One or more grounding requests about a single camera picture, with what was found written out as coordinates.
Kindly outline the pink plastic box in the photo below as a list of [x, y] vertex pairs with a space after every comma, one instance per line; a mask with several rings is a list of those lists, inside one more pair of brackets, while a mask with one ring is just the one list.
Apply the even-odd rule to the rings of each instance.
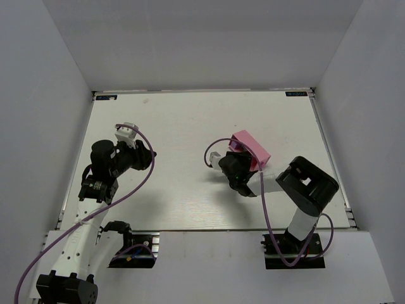
[[268, 161], [271, 158], [271, 154], [267, 152], [267, 150], [260, 145], [255, 138], [247, 131], [241, 130], [236, 133], [233, 133], [231, 136], [231, 141], [229, 141], [229, 145], [232, 141], [239, 143], [242, 147], [242, 151], [232, 151], [236, 153], [247, 153], [251, 157], [251, 164], [250, 164], [250, 171], [257, 171], [259, 170], [259, 165], [261, 167], [265, 167]]

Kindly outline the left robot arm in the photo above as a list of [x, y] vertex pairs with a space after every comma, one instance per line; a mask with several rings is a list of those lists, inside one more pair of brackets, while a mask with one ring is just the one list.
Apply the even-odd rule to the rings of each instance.
[[146, 139], [100, 140], [92, 145], [74, 225], [65, 232], [66, 243], [57, 261], [35, 284], [43, 303], [96, 302], [97, 274], [128, 244], [130, 224], [126, 222], [109, 222], [99, 230], [108, 209], [116, 204], [118, 178], [129, 169], [152, 170], [155, 157]]

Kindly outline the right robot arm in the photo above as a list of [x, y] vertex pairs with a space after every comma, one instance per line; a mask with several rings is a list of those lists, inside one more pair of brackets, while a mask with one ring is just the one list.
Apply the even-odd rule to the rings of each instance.
[[228, 152], [225, 156], [210, 154], [215, 170], [228, 179], [231, 189], [243, 197], [284, 192], [297, 206], [280, 244], [299, 249], [317, 223], [322, 211], [339, 190], [337, 181], [303, 156], [295, 157], [283, 172], [250, 170], [254, 160], [248, 152]]

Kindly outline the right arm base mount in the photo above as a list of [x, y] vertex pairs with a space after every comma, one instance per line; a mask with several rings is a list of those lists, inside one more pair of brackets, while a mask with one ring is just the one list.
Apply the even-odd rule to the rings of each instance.
[[[269, 234], [262, 235], [261, 245], [264, 249], [266, 270], [292, 270], [292, 269], [324, 269], [325, 261], [322, 256], [314, 259], [323, 251], [321, 239], [318, 233], [314, 233], [306, 251], [301, 255], [300, 260], [293, 266], [286, 266], [277, 253]], [[284, 234], [274, 234], [279, 248], [286, 261], [292, 263], [297, 257], [304, 244], [295, 246], [288, 244]]]

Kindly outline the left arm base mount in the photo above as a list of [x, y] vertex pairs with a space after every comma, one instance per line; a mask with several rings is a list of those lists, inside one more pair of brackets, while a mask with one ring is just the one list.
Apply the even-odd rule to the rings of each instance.
[[119, 233], [120, 247], [109, 263], [111, 269], [152, 269], [159, 251], [158, 232], [133, 231], [122, 221], [108, 222], [103, 232]]

